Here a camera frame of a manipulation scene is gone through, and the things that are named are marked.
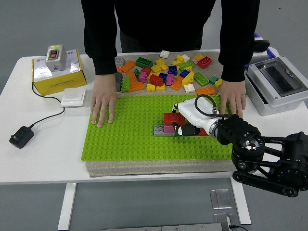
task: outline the sleeve cuff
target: sleeve cuff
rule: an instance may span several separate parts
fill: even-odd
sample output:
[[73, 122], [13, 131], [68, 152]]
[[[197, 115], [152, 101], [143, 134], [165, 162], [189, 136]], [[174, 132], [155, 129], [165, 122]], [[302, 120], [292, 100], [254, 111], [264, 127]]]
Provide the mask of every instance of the sleeve cuff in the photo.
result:
[[221, 79], [228, 82], [242, 82], [245, 80], [244, 70], [244, 66], [223, 66]]
[[115, 60], [99, 60], [93, 61], [95, 68], [95, 75], [108, 75], [117, 72]]

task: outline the white table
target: white table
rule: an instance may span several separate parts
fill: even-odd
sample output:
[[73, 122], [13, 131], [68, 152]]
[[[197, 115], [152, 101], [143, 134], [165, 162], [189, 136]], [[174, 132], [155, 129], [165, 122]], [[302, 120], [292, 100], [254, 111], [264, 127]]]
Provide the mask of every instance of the white table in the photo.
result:
[[[65, 230], [63, 227], [68, 229], [76, 183], [78, 182], [231, 178], [232, 172], [90, 178], [85, 162], [81, 160], [95, 78], [92, 59], [87, 55], [81, 55], [88, 83], [84, 107], [67, 108], [64, 115], [38, 123], [32, 128], [35, 135], [29, 143], [22, 149], [14, 147], [9, 143], [9, 139], [21, 126], [28, 127], [32, 123], [62, 110], [56, 100], [44, 99], [32, 92], [32, 58], [35, 57], [23, 57], [17, 61], [0, 96], [0, 184], [67, 183], [59, 229]], [[63, 93], [60, 92], [53, 96], [61, 99], [62, 95]], [[308, 134], [307, 115], [308, 109], [302, 102], [295, 110], [260, 116], [247, 97], [244, 120], [257, 127], [263, 136], [285, 137], [300, 131]], [[277, 158], [265, 155], [265, 160], [276, 161]], [[235, 200], [241, 201], [241, 203], [237, 203], [240, 222], [241, 224], [251, 224], [242, 185], [232, 178], [231, 181], [236, 185], [233, 187]]]

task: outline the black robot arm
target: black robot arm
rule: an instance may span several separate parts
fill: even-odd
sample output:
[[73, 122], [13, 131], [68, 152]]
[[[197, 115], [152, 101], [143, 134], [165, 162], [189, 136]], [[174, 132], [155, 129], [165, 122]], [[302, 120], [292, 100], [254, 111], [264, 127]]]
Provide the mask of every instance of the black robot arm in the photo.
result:
[[[308, 189], [308, 136], [303, 132], [262, 137], [256, 127], [237, 115], [220, 119], [217, 129], [217, 140], [222, 145], [232, 143], [231, 159], [237, 169], [232, 177], [237, 182], [289, 197]], [[280, 144], [282, 148], [266, 147], [266, 143]], [[264, 161], [264, 153], [279, 160]], [[254, 175], [257, 170], [263, 176]]]

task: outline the table leg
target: table leg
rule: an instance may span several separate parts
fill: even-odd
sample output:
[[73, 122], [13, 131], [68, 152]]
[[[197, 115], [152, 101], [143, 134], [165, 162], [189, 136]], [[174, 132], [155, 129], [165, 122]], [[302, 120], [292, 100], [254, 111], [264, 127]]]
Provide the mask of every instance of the table leg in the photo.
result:
[[67, 183], [62, 203], [58, 230], [69, 230], [77, 183]]
[[235, 181], [232, 177], [231, 185], [233, 188], [234, 199], [237, 207], [237, 213], [239, 216], [239, 221], [241, 225], [251, 225], [251, 220], [249, 216], [248, 206], [244, 194], [243, 185]]

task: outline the green lego baseplate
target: green lego baseplate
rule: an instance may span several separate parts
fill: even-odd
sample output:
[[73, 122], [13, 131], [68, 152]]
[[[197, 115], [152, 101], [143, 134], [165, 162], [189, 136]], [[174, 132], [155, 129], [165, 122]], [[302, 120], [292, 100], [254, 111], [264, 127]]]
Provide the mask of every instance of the green lego baseplate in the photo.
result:
[[[122, 96], [116, 101], [115, 119], [112, 124], [108, 123], [108, 112], [102, 128], [91, 123], [92, 115], [90, 115], [81, 160], [230, 159], [232, 145], [223, 146], [208, 136], [154, 136], [154, 125], [164, 124], [164, 113], [172, 112], [175, 103], [196, 96]], [[219, 109], [220, 96], [210, 96]]]

